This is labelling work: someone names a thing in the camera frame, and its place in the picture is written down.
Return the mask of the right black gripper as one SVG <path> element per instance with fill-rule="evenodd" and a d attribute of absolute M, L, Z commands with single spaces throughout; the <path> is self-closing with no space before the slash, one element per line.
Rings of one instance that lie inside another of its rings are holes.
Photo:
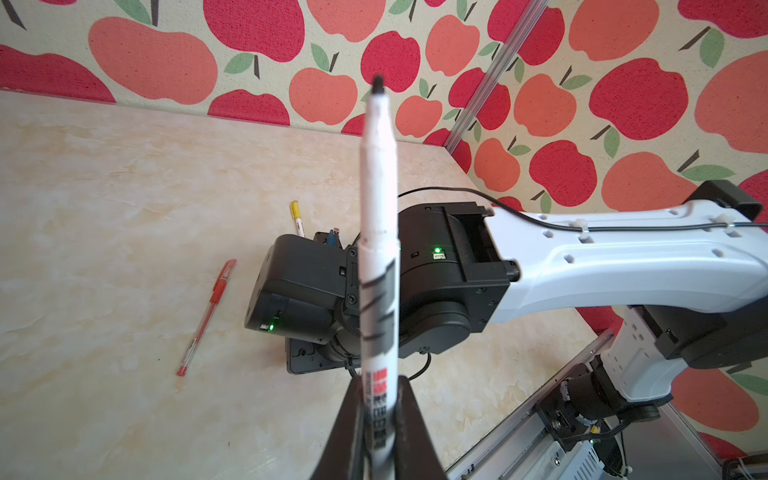
<path fill-rule="evenodd" d="M 292 375 L 360 367 L 360 355 L 348 351 L 336 339 L 325 345 L 286 339 L 285 353 L 286 370 Z"/>

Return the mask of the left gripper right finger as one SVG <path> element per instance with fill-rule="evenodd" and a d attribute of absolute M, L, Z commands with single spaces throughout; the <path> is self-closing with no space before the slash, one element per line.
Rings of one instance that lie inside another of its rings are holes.
<path fill-rule="evenodd" d="M 409 379 L 398 378 L 394 467 L 397 480 L 446 480 Z"/>

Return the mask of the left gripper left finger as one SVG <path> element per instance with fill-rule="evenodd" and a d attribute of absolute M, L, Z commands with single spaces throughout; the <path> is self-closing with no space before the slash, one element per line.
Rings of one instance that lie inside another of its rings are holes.
<path fill-rule="evenodd" d="M 311 480 L 361 480 L 365 470 L 363 382 L 350 380 Z"/>

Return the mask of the red pen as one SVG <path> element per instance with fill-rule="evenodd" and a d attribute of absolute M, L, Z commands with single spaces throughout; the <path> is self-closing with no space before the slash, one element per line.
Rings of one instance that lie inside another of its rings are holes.
<path fill-rule="evenodd" d="M 216 308 L 218 307 L 218 304 L 220 303 L 220 300 L 226 290 L 229 279 L 236 265 L 237 260 L 230 259 L 222 267 L 212 288 L 212 294 L 208 300 L 206 310 L 204 311 L 204 314 L 195 330 L 195 333 L 193 334 L 193 337 L 188 344 L 187 349 L 185 350 L 185 353 L 176 370 L 176 375 L 178 377 L 184 377 L 187 374 L 197 348 L 199 347 L 199 344 L 201 343 L 206 333 L 207 327 L 216 311 Z"/>

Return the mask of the white pen brown end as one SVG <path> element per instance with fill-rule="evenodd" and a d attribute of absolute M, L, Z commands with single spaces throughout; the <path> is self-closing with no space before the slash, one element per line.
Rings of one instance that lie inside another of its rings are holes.
<path fill-rule="evenodd" d="M 393 479 L 398 380 L 398 158 L 390 98 L 374 76 L 360 150 L 361 377 L 368 477 Z"/>

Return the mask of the white pen yellow end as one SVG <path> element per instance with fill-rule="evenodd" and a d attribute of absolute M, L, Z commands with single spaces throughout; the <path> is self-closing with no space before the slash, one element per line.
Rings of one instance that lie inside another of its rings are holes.
<path fill-rule="evenodd" d="M 296 234 L 302 238 L 305 238 L 306 235 L 305 235 L 303 221 L 301 217 L 300 205 L 297 200 L 294 200 L 291 202 L 290 213 L 295 224 Z"/>

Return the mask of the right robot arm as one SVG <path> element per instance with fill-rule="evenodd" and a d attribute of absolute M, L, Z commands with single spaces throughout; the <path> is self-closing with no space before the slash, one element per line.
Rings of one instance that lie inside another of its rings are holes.
<path fill-rule="evenodd" d="M 686 368 L 767 354 L 767 231 L 761 204 L 726 180 L 653 211 L 533 215 L 473 203 L 399 215 L 399 354 L 440 354 L 542 311 L 627 308 L 610 348 L 536 404 L 564 448 L 592 428 L 655 420 Z"/>

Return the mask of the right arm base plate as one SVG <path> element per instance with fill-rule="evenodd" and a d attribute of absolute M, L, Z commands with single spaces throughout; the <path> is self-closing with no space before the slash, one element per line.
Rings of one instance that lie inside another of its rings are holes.
<path fill-rule="evenodd" d="M 536 401 L 534 409 L 543 422 L 544 429 L 563 448 L 570 452 L 577 444 L 570 437 L 582 435 L 590 429 L 577 419 L 579 413 L 573 406 L 568 391 L 568 381 L 582 375 L 589 376 L 588 367 L 579 363 L 559 374 L 552 387 Z"/>

